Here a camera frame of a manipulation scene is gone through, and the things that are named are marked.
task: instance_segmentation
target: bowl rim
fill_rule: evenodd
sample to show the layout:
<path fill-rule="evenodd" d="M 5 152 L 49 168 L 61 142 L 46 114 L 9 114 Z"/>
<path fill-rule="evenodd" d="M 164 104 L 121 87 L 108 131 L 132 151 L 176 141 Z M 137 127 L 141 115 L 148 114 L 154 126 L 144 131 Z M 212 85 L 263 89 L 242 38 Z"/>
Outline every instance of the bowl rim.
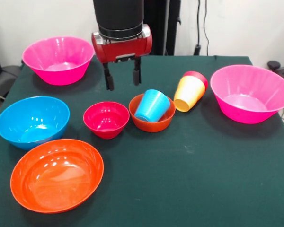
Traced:
<path fill-rule="evenodd" d="M 89 147 L 92 147 L 92 148 L 96 151 L 96 153 L 97 153 L 97 154 L 99 155 L 99 157 L 100 157 L 100 160 L 101 160 L 100 163 L 101 163 L 101 165 L 102 165 L 102 171 L 101 171 L 101 176 L 100 176 L 99 182 L 98 182 L 97 185 L 95 186 L 95 189 L 94 189 L 94 190 L 91 190 L 83 199 L 81 199 L 81 200 L 80 200 L 79 202 L 77 202 L 75 205 L 73 205 L 73 206 L 71 206 L 71 207 L 68 207 L 68 208 L 66 208 L 66 209 L 59 209 L 59 210 L 52 210 L 52 211 L 40 211 L 40 210 L 38 210 L 38 209 L 29 208 L 28 206 L 26 206 L 26 205 L 24 205 L 24 204 L 22 204 L 21 202 L 18 201 L 17 197 L 15 196 L 15 194 L 14 194 L 14 192 L 13 192 L 13 190 L 12 190 L 12 180 L 13 180 L 13 175 L 14 175 L 14 171 L 15 171 L 15 169 L 16 169 L 16 166 L 17 166 L 25 157 L 27 157 L 30 153 L 33 153 L 33 152 L 35 151 L 35 149 L 37 149 L 37 148 L 43 146 L 44 144 L 47 144 L 47 143 L 55 143 L 56 141 L 60 141 L 60 140 L 62 140 L 62 141 L 68 140 L 68 141 L 80 142 L 80 143 L 83 143 L 83 144 L 88 145 Z M 38 213 L 44 213 L 44 214 L 46 214 L 46 213 L 47 213 L 47 214 L 50 214 L 50 213 L 52 213 L 52 214 L 53 214 L 53 213 L 61 213 L 61 212 L 64 212 L 64 211 L 71 210 L 71 209 L 73 209 L 73 208 L 79 206 L 80 204 L 82 204 L 84 201 L 86 201 L 86 200 L 95 192 L 95 190 L 99 187 L 99 185 L 100 185 L 100 183 L 101 183 L 101 181 L 102 181 L 102 178 L 103 178 L 103 174 L 104 174 L 104 162 L 103 162 L 103 158 L 102 158 L 100 152 L 99 152 L 94 146 L 92 146 L 91 144 L 89 144 L 89 143 L 87 143 L 87 142 L 84 142 L 84 141 L 82 141 L 82 140 L 76 140 L 76 139 L 58 139 L 58 140 L 52 140 L 52 141 L 43 143 L 43 144 L 41 144 L 41 145 L 39 145 L 39 146 L 37 146 L 37 147 L 31 149 L 31 150 L 28 151 L 24 156 L 22 156 L 22 158 L 16 163 L 16 165 L 15 165 L 14 168 L 13 168 L 13 171 L 12 171 L 11 176 L 10 176 L 9 187 L 10 187 L 10 190 L 11 190 L 11 193 L 12 193 L 14 199 L 15 199 L 21 206 L 25 207 L 26 209 L 31 210 L 31 211 L 34 211 L 34 212 L 38 212 Z"/>
<path fill-rule="evenodd" d="M 169 102 L 171 103 L 171 106 L 173 106 L 173 109 L 174 109 L 174 111 L 173 111 L 173 113 L 172 113 L 171 116 L 169 116 L 168 118 L 166 118 L 166 119 L 164 119 L 164 120 L 162 120 L 162 121 L 158 121 L 158 122 L 146 122 L 146 121 L 140 120 L 139 118 L 137 118 L 137 117 L 134 115 L 134 113 L 131 112 L 130 106 L 131 106 L 132 101 L 133 101 L 135 98 L 138 98 L 138 97 L 140 97 L 140 96 L 143 97 L 143 95 L 144 95 L 144 93 L 135 96 L 134 98 L 131 99 L 131 101 L 129 102 L 129 105 L 128 105 L 129 113 L 130 113 L 131 117 L 132 117 L 133 119 L 135 119 L 135 121 L 141 122 L 141 123 L 144 123 L 144 124 L 146 123 L 146 124 L 156 125 L 156 124 L 161 124 L 162 122 L 167 122 L 167 121 L 169 121 L 169 120 L 175 115 L 176 106 L 175 106 L 173 100 L 172 100 L 171 98 L 169 98 L 168 96 L 166 96 L 166 97 L 169 99 Z"/>
<path fill-rule="evenodd" d="M 47 71 L 47 70 L 44 70 L 44 69 L 40 69 L 40 68 L 33 67 L 33 66 L 31 66 L 30 64 L 28 64 L 28 63 L 26 62 L 25 58 L 24 58 L 24 54 L 26 53 L 26 51 L 28 51 L 29 48 L 31 48 L 32 46 L 36 45 L 37 43 L 43 42 L 43 41 L 47 41 L 47 40 L 51 40 L 51 39 L 58 39 L 58 38 L 59 38 L 59 39 L 61 39 L 61 38 L 74 38 L 74 39 L 83 41 L 83 42 L 85 42 L 85 43 L 88 43 L 88 44 L 90 45 L 91 49 L 92 49 L 92 54 L 91 54 L 91 56 L 90 56 L 86 61 L 84 61 L 84 63 L 82 63 L 82 64 L 80 64 L 80 65 L 77 65 L 77 66 L 75 66 L 75 67 L 72 67 L 72 68 L 70 68 L 70 69 L 62 70 L 62 71 L 69 71 L 69 70 L 73 70 L 73 69 L 79 68 L 79 67 L 81 67 L 82 65 L 84 65 L 84 64 L 86 64 L 86 63 L 88 63 L 88 62 L 90 62 L 91 59 L 93 58 L 93 56 L 95 55 L 95 48 L 94 48 L 94 46 L 93 46 L 92 44 L 90 44 L 87 40 L 82 39 L 82 38 L 79 38 L 79 37 L 76 37 L 76 36 L 71 36 L 71 35 L 62 35 L 62 36 L 57 35 L 57 36 L 52 36 L 52 37 L 48 37 L 48 38 L 44 38 L 44 39 L 39 39 L 39 40 L 33 42 L 32 44 L 30 44 L 29 46 L 27 46 L 27 47 L 25 48 L 25 50 L 22 52 L 22 60 L 23 60 L 23 62 L 24 62 L 28 67 L 30 67 L 30 68 L 32 68 L 32 69 L 35 69 L 35 70 L 38 70 L 38 71 L 43 71 L 43 72 L 60 72 L 60 71 Z"/>
<path fill-rule="evenodd" d="M 90 130 L 98 131 L 98 132 L 103 132 L 102 130 L 98 130 L 98 129 L 89 127 L 89 126 L 87 125 L 86 121 L 85 121 L 85 116 L 87 115 L 87 111 L 88 111 L 89 109 L 91 109 L 92 107 L 94 107 L 94 106 L 96 106 L 96 105 L 101 105 L 101 104 L 103 104 L 103 103 L 113 103 L 113 104 L 117 104 L 117 105 L 121 106 L 122 108 L 124 108 L 124 109 L 126 110 L 126 112 L 127 112 L 127 117 L 126 117 L 127 119 L 126 119 L 125 123 L 122 124 L 122 126 L 119 126 L 119 127 L 116 128 L 116 129 L 113 129 L 113 130 L 111 130 L 111 131 L 106 131 L 106 132 L 112 132 L 112 131 L 116 131 L 116 130 L 119 130 L 119 129 L 124 128 L 124 127 L 127 125 L 128 121 L 129 121 L 129 118 L 130 118 L 129 110 L 126 108 L 125 105 L 123 105 L 123 104 L 121 104 L 121 103 L 118 103 L 118 102 L 114 102 L 114 101 L 103 101 L 103 102 L 95 103 L 95 104 L 91 105 L 90 107 L 88 107 L 88 108 L 84 111 L 84 114 L 83 114 L 83 122 L 84 122 L 84 124 L 85 124 Z"/>
<path fill-rule="evenodd" d="M 21 103 L 21 102 L 24 102 L 24 101 L 26 101 L 26 100 L 33 99 L 33 98 L 48 98 L 48 99 L 54 99 L 54 100 L 57 100 L 58 102 L 62 103 L 62 104 L 66 107 L 66 109 L 67 109 L 67 119 L 66 119 L 65 123 L 63 124 L 63 126 L 58 130 L 58 132 L 61 131 L 61 130 L 67 125 L 67 123 L 68 123 L 69 120 L 70 120 L 70 116 L 71 116 L 71 112 L 70 112 L 69 107 L 68 107 L 67 104 L 66 104 L 65 102 L 63 102 L 62 100 L 60 100 L 60 99 L 58 99 L 58 98 L 55 98 L 55 97 L 51 97 L 51 96 L 33 96 L 33 97 L 27 97 L 27 98 L 20 99 L 20 100 L 14 102 L 13 104 L 9 105 L 7 108 L 5 108 L 5 109 L 0 113 L 0 120 L 1 120 L 1 118 L 2 118 L 2 115 L 3 115 L 7 110 L 9 110 L 12 106 L 15 106 L 15 105 L 17 105 L 18 103 Z M 9 141 L 9 142 L 17 143 L 17 144 L 36 143 L 36 142 L 40 142 L 40 141 L 46 140 L 47 138 L 51 137 L 51 136 L 49 136 L 49 137 L 46 137 L 46 138 L 41 139 L 41 140 L 33 140 L 33 141 L 29 141 L 29 142 L 21 142 L 21 141 L 17 141 L 17 140 L 10 140 L 10 139 L 8 139 L 7 137 L 5 137 L 5 136 L 2 134 L 1 130 L 0 130 L 0 136 L 1 136 L 2 138 L 4 138 L 5 140 Z"/>
<path fill-rule="evenodd" d="M 236 107 L 236 108 L 238 108 L 238 109 L 240 109 L 240 110 L 250 111 L 250 112 L 253 112 L 253 113 L 271 113 L 271 112 L 277 112 L 277 111 L 282 110 L 282 109 L 284 108 L 284 106 L 283 106 L 283 107 L 281 107 L 281 108 L 276 108 L 276 109 L 272 109 L 272 110 L 254 111 L 254 110 L 249 110 L 249 109 L 245 109 L 245 108 L 242 108 L 242 107 L 234 106 L 234 105 L 232 105 L 232 104 L 226 102 L 223 98 L 221 98 L 221 97 L 215 92 L 215 90 L 214 90 L 214 88 L 213 88 L 213 77 L 214 77 L 219 71 L 222 71 L 222 70 L 224 70 L 225 68 L 232 68 L 232 67 L 238 67 L 238 66 L 263 70 L 263 71 L 269 72 L 272 76 L 278 77 L 278 78 L 280 78 L 281 80 L 284 81 L 284 78 L 282 78 L 282 77 L 279 76 L 278 74 L 276 74 L 276 73 L 274 73 L 274 72 L 272 72 L 272 71 L 270 71 L 270 70 L 268 70 L 268 69 L 264 69 L 264 68 L 262 68 L 262 67 L 259 67 L 259 66 L 246 65 L 246 64 L 228 65 L 228 66 L 224 66 L 224 67 L 222 67 L 222 68 L 216 70 L 216 71 L 212 74 L 212 76 L 211 76 L 211 78 L 210 78 L 210 87 L 211 87 L 211 89 L 212 89 L 212 91 L 213 91 L 213 93 L 214 93 L 214 95 L 215 95 L 216 97 L 218 97 L 220 100 L 222 100 L 223 102 L 227 103 L 228 105 L 231 105 L 231 106 L 233 106 L 233 107 Z"/>

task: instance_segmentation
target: yellow cup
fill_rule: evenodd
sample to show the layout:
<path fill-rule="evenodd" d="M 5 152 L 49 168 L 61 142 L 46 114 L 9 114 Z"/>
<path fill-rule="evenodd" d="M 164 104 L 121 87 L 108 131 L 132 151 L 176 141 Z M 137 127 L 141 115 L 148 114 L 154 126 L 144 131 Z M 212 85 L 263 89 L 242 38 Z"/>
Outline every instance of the yellow cup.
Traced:
<path fill-rule="evenodd" d="M 182 77 L 174 96 L 176 109 L 181 112 L 189 111 L 204 95 L 205 90 L 204 83 L 197 77 Z"/>

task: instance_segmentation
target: small orange bowl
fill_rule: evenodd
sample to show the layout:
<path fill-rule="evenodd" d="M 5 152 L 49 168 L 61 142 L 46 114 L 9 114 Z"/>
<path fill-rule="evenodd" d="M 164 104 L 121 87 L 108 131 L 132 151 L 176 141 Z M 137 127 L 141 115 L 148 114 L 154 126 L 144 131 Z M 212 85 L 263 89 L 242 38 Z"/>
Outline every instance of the small orange bowl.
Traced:
<path fill-rule="evenodd" d="M 158 122 L 145 122 L 134 116 L 139 106 L 139 103 L 141 99 L 143 98 L 143 95 L 144 94 L 140 94 L 136 96 L 135 98 L 133 98 L 130 101 L 129 106 L 128 106 L 129 113 L 132 117 L 132 120 L 135 126 L 137 126 L 142 131 L 147 131 L 147 132 L 159 132 L 159 131 L 166 129 L 169 126 L 172 120 L 172 117 L 174 116 L 175 111 L 176 111 L 174 102 L 169 98 L 170 107 Z"/>
<path fill-rule="evenodd" d="M 71 210 L 96 190 L 104 165 L 99 152 L 80 140 L 52 140 L 27 152 L 10 179 L 23 207 L 40 213 Z"/>

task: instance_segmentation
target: dark green tablecloth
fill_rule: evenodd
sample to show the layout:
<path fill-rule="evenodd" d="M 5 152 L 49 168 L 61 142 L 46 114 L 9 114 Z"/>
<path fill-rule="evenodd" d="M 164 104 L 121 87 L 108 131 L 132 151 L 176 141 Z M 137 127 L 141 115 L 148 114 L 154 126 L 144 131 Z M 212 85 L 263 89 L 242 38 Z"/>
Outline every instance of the dark green tablecloth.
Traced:
<path fill-rule="evenodd" d="M 64 87 L 48 85 L 24 67 L 1 110 L 29 96 L 62 99 L 71 110 L 64 138 L 96 147 L 105 171 L 95 193 L 74 210 L 34 213 L 17 204 L 9 188 L 13 167 L 25 152 L 0 137 L 0 227 L 284 227 L 284 126 L 277 114 L 257 125 L 233 122 L 208 89 L 190 112 L 177 111 L 159 133 L 140 131 L 130 120 L 117 138 L 102 140 L 83 124 L 84 111 L 96 102 L 128 106 L 149 88 L 173 97 L 184 72 L 196 70 L 209 79 L 230 64 L 250 61 L 148 56 L 138 87 L 132 61 L 112 64 L 113 92 L 106 91 L 96 58 L 81 81 Z"/>

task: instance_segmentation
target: stacked cups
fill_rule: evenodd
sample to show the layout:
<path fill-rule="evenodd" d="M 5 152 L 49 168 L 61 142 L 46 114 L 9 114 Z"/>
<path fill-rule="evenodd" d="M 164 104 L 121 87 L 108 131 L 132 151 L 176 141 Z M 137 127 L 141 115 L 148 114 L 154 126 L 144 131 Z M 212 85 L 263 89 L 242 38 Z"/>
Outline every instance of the stacked cups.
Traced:
<path fill-rule="evenodd" d="M 208 87 L 207 79 L 199 72 L 186 72 L 179 81 L 174 97 L 176 109 L 181 112 L 189 111 L 204 95 Z"/>

